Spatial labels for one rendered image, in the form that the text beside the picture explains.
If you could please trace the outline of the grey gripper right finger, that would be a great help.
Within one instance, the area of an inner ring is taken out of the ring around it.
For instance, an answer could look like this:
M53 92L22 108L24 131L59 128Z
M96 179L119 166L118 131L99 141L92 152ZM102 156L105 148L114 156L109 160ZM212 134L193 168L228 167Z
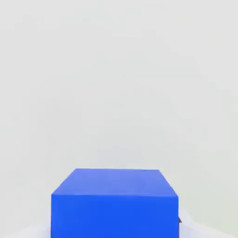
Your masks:
M205 228L190 217L185 211L179 209L179 238L214 238L213 232Z

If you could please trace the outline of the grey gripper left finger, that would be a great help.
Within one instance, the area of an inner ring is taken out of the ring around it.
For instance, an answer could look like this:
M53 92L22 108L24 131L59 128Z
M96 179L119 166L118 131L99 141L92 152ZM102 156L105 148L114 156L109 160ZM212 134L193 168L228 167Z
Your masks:
M11 238L51 238L50 223L42 223L24 228L11 235Z

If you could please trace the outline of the small blue cube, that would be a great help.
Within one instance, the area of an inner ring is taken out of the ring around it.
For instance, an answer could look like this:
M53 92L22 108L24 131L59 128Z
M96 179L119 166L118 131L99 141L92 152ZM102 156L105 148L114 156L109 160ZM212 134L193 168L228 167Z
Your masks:
M75 169L51 195L51 238L179 238L179 198L159 170Z

